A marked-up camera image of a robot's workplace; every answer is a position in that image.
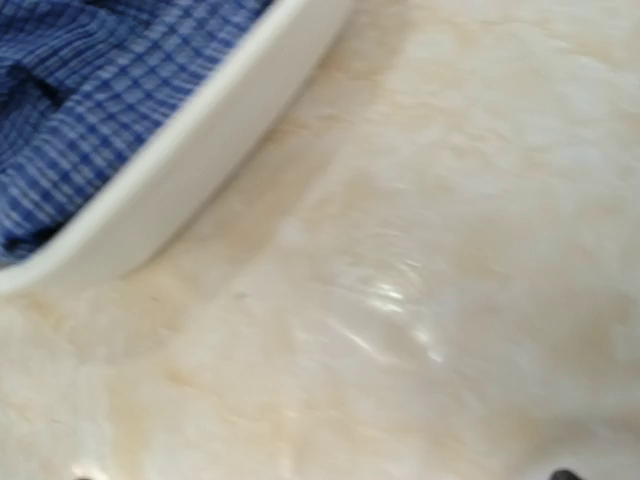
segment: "white basket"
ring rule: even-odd
[[[60,233],[0,268],[0,294],[85,286],[152,257],[285,109],[354,0],[276,0],[216,73]]]

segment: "blue fabric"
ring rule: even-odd
[[[0,0],[0,261],[46,243],[270,2]]]

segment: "black object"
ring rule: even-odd
[[[555,472],[553,472],[549,480],[583,480],[583,479],[577,476],[571,470],[562,469],[562,470],[556,470]]]

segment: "cloth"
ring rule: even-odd
[[[46,243],[270,2],[0,1],[0,261]]]

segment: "countertop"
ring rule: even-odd
[[[639,20],[360,0],[161,257],[0,301],[0,477],[513,480],[575,442],[637,452]]]

